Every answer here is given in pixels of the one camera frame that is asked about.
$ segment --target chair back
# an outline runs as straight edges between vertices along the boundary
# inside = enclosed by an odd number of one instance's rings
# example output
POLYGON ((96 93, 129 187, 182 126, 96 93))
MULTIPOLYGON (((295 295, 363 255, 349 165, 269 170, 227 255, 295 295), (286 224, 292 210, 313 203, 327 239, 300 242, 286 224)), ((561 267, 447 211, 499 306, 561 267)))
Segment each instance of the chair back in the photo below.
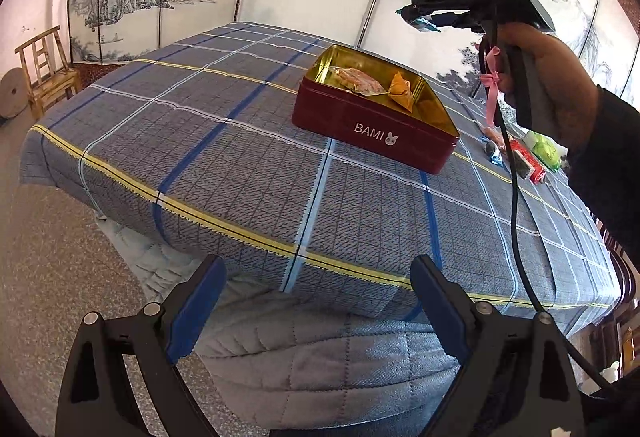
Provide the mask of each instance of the chair back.
POLYGON ((54 74, 69 69, 69 64, 66 61, 65 51, 62 49, 62 43, 60 42, 60 35, 58 30, 60 26, 47 29, 45 32, 41 32, 39 35, 34 36, 30 40, 27 40, 22 45, 16 47, 16 54, 20 55, 20 63, 22 64, 22 70, 27 80, 27 84, 30 90, 34 87, 42 85, 43 81, 52 77, 54 74), (56 67, 56 57, 49 51, 49 43, 47 43, 47 37, 53 36, 54 42, 58 48, 58 55, 62 61, 62 66, 56 67), (24 55, 25 49, 31 46, 31 53, 33 56, 33 65, 36 71, 36 79, 32 80, 29 74, 27 66, 26 56, 24 55))

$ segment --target black sleeve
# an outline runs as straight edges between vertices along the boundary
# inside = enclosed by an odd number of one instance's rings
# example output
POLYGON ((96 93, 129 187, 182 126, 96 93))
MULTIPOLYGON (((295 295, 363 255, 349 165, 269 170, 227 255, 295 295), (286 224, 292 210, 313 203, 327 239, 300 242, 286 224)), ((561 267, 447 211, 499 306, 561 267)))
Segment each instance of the black sleeve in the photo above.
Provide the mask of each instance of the black sleeve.
POLYGON ((569 153, 569 186, 640 269, 640 114, 600 90, 587 147, 569 153))

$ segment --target silver bolt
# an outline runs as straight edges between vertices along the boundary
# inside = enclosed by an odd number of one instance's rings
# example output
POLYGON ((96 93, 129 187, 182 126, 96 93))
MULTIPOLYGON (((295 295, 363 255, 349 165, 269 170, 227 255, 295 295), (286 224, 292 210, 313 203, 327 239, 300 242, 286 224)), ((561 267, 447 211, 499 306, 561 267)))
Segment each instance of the silver bolt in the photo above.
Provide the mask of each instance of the silver bolt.
POLYGON ((553 323, 553 318, 551 318, 551 314, 549 314, 548 312, 541 312, 538 315, 538 319, 540 320, 540 323, 543 323, 545 325, 551 325, 553 323))
POLYGON ((89 313, 84 315, 84 318, 82 318, 82 321, 84 323, 86 323, 87 325, 93 325, 95 322, 98 321, 98 313, 97 312, 89 312, 89 313))
POLYGON ((489 302, 476 303, 476 310, 480 314, 491 314, 494 311, 494 307, 489 302))
POLYGON ((160 312, 160 304, 156 302, 151 302, 145 305, 145 308, 142 309, 142 312, 147 316, 155 316, 160 312))

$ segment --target pink bow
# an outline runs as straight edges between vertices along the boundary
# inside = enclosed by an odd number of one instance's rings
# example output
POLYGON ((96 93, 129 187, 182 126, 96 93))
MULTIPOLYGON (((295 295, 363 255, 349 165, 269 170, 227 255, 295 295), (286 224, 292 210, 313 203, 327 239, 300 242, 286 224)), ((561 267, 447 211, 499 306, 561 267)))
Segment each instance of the pink bow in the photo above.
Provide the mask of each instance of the pink bow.
POLYGON ((500 54, 500 49, 493 47, 491 51, 486 55, 486 65, 490 74, 481 74, 480 81, 485 87, 489 87, 489 95, 486 100, 486 124, 489 127, 495 127, 494 114, 495 107, 498 105, 498 81, 500 76, 496 69, 496 59, 500 54))

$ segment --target table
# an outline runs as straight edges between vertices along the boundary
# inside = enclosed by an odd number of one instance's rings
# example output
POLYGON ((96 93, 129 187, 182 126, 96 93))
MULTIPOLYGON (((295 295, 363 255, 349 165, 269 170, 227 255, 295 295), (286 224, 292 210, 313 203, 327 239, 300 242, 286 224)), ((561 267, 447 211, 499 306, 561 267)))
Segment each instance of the table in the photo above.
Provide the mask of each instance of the table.
MULTIPOLYGON (((21 179, 321 306, 426 322, 408 273, 428 253, 472 299, 531 316, 479 105, 427 77, 461 133, 438 175, 296 128, 298 84, 332 43, 234 22, 151 52, 34 125, 21 179)), ((573 333, 620 296, 608 252, 564 174, 520 186, 524 266, 573 333)))

